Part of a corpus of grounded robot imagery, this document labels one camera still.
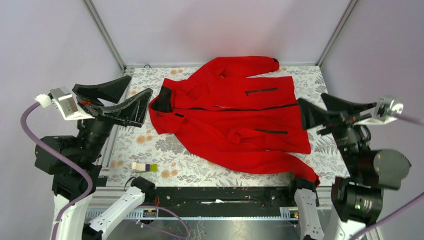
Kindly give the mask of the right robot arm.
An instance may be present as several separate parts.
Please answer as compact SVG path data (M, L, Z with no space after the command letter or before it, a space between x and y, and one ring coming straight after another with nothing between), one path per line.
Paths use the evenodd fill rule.
M349 176L337 176L331 187L327 229L322 229L318 215L316 183L296 177L289 184L286 198L298 208L302 240L358 240L364 228L377 222L384 190L398 190L411 168L410 161L398 150L372 150L369 146L369 126L395 121L404 105L390 95L371 103L350 102L327 93L321 98L325 108L298 99L302 128L320 127L319 135L333 136Z

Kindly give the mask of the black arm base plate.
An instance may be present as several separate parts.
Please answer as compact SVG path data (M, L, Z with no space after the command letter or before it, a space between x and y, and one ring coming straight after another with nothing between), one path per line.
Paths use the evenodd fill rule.
M156 187L142 207L159 206L179 217L267 218L294 210L294 191L277 187Z

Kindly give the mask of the red zip-up jacket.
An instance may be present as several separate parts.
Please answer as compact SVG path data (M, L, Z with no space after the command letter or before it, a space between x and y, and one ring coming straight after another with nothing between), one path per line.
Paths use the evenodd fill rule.
M191 153L236 172L278 174L320 184L296 157L310 154L291 76L267 56L217 57L187 79L163 80L149 104L158 134L174 134Z

